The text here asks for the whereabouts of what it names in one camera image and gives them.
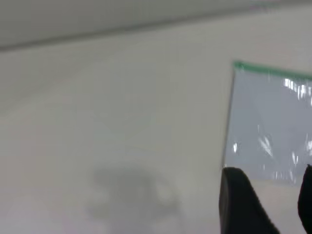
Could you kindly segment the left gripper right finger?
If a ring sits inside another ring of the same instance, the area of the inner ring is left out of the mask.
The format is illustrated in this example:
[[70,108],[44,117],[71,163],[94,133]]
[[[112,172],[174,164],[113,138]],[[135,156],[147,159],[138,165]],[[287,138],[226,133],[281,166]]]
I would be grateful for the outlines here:
[[307,165],[298,197],[298,215],[307,234],[312,234],[312,166]]

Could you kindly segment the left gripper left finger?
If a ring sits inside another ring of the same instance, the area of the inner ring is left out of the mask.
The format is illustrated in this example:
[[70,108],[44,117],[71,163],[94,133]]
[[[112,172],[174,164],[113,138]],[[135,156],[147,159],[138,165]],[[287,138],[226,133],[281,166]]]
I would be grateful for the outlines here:
[[248,177],[239,168],[222,169],[219,193],[222,234],[278,234]]

